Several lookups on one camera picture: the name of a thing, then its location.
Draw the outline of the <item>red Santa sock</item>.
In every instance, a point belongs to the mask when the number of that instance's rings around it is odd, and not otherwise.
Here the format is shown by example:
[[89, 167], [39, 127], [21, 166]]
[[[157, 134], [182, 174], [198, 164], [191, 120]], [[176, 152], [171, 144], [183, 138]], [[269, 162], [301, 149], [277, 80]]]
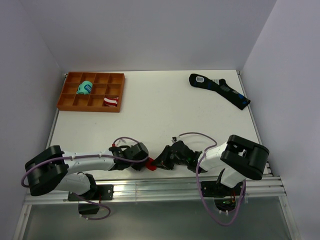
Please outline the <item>red Santa sock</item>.
[[150, 171], [155, 171], [157, 169], [157, 166], [154, 164], [154, 159], [148, 158], [148, 160], [145, 162], [145, 167]]

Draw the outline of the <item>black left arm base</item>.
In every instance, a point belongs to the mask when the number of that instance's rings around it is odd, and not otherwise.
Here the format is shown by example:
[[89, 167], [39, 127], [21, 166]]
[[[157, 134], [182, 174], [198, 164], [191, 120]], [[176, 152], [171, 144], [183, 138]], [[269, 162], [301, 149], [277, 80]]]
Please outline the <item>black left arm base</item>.
[[67, 200], [69, 202], [79, 201], [79, 199], [74, 194], [72, 194], [73, 192], [86, 200], [110, 201], [113, 198], [114, 186], [112, 184], [99, 184], [94, 186], [72, 186], [67, 197]]

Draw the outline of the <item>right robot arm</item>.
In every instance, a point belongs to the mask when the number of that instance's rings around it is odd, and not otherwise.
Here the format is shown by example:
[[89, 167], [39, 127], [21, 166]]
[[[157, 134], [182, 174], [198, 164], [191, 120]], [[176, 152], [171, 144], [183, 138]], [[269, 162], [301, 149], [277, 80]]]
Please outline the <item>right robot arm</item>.
[[269, 154], [267, 147], [235, 134], [230, 135], [223, 144], [215, 142], [203, 151], [191, 150], [178, 136], [150, 165], [164, 170], [182, 165], [197, 174], [221, 170], [216, 189], [220, 194], [227, 195], [246, 179], [261, 180]]

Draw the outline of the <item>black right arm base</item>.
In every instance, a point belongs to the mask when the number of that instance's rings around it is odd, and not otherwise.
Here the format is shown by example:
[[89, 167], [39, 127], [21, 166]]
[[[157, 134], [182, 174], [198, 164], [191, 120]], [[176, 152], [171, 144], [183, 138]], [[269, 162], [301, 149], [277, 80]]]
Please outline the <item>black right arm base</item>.
[[201, 181], [202, 196], [206, 198], [225, 198], [239, 196], [243, 182], [239, 182], [235, 187], [230, 188], [216, 181]]

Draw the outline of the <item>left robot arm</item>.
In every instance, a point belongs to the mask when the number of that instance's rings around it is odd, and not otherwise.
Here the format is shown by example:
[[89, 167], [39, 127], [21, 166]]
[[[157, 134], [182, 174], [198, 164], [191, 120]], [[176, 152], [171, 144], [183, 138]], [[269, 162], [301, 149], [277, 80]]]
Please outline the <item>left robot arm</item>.
[[33, 197], [57, 190], [91, 200], [96, 197], [98, 187], [90, 171], [122, 171], [148, 159], [149, 151], [141, 142], [87, 154], [63, 151], [54, 145], [25, 164], [26, 173], [21, 181]]

